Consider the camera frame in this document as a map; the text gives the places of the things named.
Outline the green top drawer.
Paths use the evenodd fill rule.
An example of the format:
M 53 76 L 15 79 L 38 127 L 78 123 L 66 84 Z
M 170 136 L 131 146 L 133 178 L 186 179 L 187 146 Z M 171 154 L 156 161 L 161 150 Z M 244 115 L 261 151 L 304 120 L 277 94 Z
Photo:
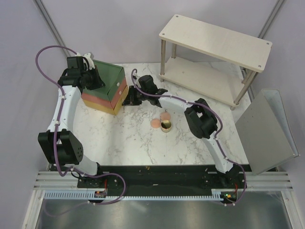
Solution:
M 111 77 L 111 86 L 108 92 L 108 97 L 109 100 L 111 101 L 114 98 L 117 90 L 119 89 L 119 86 L 122 85 L 123 79 L 125 78 L 124 68 L 121 66 L 117 67 L 115 70 L 111 71 L 110 77 Z

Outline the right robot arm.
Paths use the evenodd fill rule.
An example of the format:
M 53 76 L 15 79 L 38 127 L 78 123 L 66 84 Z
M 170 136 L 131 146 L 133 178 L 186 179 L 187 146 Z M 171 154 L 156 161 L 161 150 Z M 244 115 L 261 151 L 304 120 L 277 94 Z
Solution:
M 136 69 L 132 71 L 133 85 L 129 87 L 128 95 L 123 105 L 138 106 L 143 101 L 151 105 L 183 113 L 191 133 L 202 139 L 209 150 L 217 172 L 218 182 L 228 188 L 235 183 L 240 167 L 230 160 L 222 146 L 218 134 L 223 128 L 220 117 L 209 107 L 207 102 L 200 98 L 196 101 L 187 101 L 172 95 L 166 89 L 158 88 L 151 75 L 137 77 Z

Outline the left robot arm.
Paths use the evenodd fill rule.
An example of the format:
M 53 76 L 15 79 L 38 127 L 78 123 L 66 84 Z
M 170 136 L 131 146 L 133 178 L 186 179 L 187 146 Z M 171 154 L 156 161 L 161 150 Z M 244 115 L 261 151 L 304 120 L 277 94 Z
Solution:
M 58 101 L 54 115 L 46 132 L 39 133 L 38 142 L 50 164 L 56 166 L 63 177 L 68 171 L 77 171 L 88 176 L 93 187 L 101 187 L 105 177 L 98 172 L 98 163 L 84 155 L 81 142 L 73 134 L 73 123 L 77 104 L 84 89 L 94 90 L 105 86 L 94 64 L 93 54 L 76 53 L 67 58 L 67 68 L 55 85 Z

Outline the yellow bottom drawer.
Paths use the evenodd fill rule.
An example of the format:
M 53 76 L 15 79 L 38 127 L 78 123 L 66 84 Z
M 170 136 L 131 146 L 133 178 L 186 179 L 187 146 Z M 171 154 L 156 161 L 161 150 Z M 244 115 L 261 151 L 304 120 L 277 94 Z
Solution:
M 118 102 L 117 102 L 117 104 L 116 104 L 116 106 L 115 106 L 115 108 L 113 110 L 114 111 L 114 115 L 117 115 L 119 113 L 119 111 L 120 111 L 120 109 L 122 107 L 122 103 L 123 103 L 123 101 L 125 100 L 125 98 L 128 95 L 128 91 L 129 91 L 129 88 L 126 87 L 124 89 L 124 91 L 122 92 L 122 94 L 120 95 L 119 100 L 118 100 Z

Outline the orange drawer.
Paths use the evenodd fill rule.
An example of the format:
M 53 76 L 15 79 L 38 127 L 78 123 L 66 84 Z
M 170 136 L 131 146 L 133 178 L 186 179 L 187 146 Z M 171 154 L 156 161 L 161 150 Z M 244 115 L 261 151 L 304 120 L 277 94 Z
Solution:
M 112 101 L 111 101 L 111 105 L 112 105 L 112 108 L 114 108 L 116 106 L 116 104 L 118 103 L 125 87 L 127 86 L 127 83 L 126 83 L 126 80 L 122 80 L 122 82 L 120 83 L 120 86 L 118 87 Z

